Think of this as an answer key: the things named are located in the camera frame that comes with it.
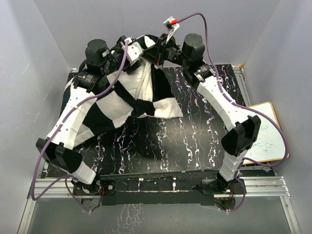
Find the black white checkered pillowcase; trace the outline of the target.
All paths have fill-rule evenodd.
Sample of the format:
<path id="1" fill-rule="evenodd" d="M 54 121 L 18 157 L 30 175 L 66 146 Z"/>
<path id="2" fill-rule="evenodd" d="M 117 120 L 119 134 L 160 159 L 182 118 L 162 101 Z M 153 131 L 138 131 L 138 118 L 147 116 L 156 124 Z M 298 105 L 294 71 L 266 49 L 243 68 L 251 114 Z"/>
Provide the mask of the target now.
<path id="1" fill-rule="evenodd" d="M 141 45 L 143 55 L 130 64 L 133 72 L 122 71 L 112 90 L 98 98 L 91 107 L 78 130 L 74 147 L 95 135 L 121 127 L 131 117 L 182 117 L 181 108 L 172 94 L 162 65 L 155 64 L 157 37 L 143 35 L 131 39 Z M 104 72 L 109 82 L 115 79 L 117 71 L 111 73 L 111 48 L 104 40 L 89 41 L 85 56 L 78 73 L 98 75 Z M 74 89 L 77 74 L 65 86 L 61 114 Z"/>

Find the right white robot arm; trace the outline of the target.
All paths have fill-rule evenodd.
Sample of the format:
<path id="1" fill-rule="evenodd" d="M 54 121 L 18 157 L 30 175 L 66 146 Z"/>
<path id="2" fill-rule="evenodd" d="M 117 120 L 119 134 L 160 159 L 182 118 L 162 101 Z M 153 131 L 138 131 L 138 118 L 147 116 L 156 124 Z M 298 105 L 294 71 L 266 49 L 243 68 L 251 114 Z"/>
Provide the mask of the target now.
<path id="1" fill-rule="evenodd" d="M 185 79 L 206 98 L 225 124 L 227 133 L 221 140 L 224 149 L 222 165 L 216 179 L 205 187 L 227 194 L 239 182 L 243 157 L 257 140 L 261 120 L 230 98 L 218 72 L 211 73 L 210 68 L 215 69 L 216 66 L 204 61 L 203 53 L 209 49 L 207 40 L 201 35 L 189 33 L 183 45 L 178 46 L 173 36 L 163 33 L 157 39 L 156 47 L 156 63 L 170 61 L 182 66 Z"/>

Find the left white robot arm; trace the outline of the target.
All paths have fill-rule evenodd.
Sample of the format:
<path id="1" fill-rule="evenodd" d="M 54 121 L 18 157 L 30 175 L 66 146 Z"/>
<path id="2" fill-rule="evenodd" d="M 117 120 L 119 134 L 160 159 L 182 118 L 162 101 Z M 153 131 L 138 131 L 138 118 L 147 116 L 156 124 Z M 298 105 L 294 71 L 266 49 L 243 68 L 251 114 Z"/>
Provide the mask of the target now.
<path id="1" fill-rule="evenodd" d="M 35 196 L 35 183 L 42 159 L 66 172 L 64 179 L 72 178 L 75 182 L 80 182 L 89 194 L 94 195 L 100 191 L 101 183 L 96 172 L 83 162 L 82 155 L 73 151 L 73 148 L 78 130 L 91 107 L 98 98 L 109 93 L 118 81 L 128 56 L 129 42 L 125 39 L 118 47 L 122 51 L 122 58 L 113 81 L 109 82 L 104 72 L 98 75 L 77 74 L 74 89 L 55 127 L 45 139 L 39 138 L 36 142 L 40 155 L 31 183 L 33 200 L 41 197 L 41 195 Z"/>

